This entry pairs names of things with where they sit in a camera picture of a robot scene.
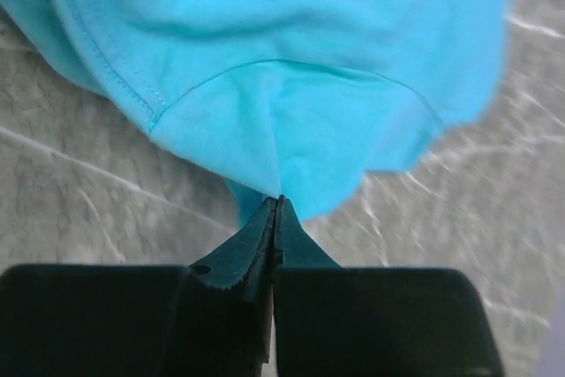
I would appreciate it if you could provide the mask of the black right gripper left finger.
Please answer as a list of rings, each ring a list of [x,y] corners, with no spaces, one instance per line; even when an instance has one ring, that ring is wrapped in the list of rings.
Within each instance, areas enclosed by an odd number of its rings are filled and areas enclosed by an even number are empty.
[[[1,275],[4,376],[258,376],[277,203],[190,265],[19,264]]]

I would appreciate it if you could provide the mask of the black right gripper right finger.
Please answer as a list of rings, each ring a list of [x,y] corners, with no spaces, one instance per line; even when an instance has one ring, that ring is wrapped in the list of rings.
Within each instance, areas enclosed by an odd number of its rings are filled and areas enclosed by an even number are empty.
[[[501,376],[475,286],[451,268],[347,268],[280,198],[274,229],[281,376]]]

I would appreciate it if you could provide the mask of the turquoise t shirt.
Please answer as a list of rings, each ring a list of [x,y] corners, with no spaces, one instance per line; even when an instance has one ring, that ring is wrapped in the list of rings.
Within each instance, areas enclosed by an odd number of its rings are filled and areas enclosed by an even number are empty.
[[[509,0],[1,0],[46,61],[224,177],[243,220],[303,220],[478,120]]]

